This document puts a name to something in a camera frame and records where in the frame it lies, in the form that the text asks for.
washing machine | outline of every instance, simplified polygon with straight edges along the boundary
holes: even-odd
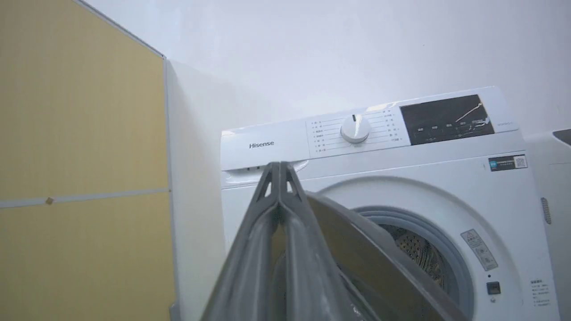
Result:
[[[541,201],[498,88],[223,131],[227,250],[272,161],[387,230],[469,319],[560,319]]]
[[[545,213],[547,243],[562,320],[571,320],[571,129],[524,136]]]

program selector knob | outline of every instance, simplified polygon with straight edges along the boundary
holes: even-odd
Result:
[[[371,132],[371,124],[362,115],[351,115],[341,125],[341,136],[349,143],[360,143],[367,139]]]

black display panel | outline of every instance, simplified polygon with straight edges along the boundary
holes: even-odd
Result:
[[[400,110],[412,145],[494,133],[478,95],[402,106]]]

vent grille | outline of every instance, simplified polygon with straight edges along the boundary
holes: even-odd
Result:
[[[546,198],[541,198],[541,205],[543,206],[543,217],[545,218],[545,223],[551,225],[551,213],[549,212],[549,203]]]

yellow cabinet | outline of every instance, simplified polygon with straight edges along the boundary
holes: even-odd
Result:
[[[163,58],[72,0],[0,15],[0,200],[167,188]]]
[[[168,320],[164,57],[72,0],[0,21],[0,320]]]
[[[0,320],[168,320],[168,194],[0,209]]]

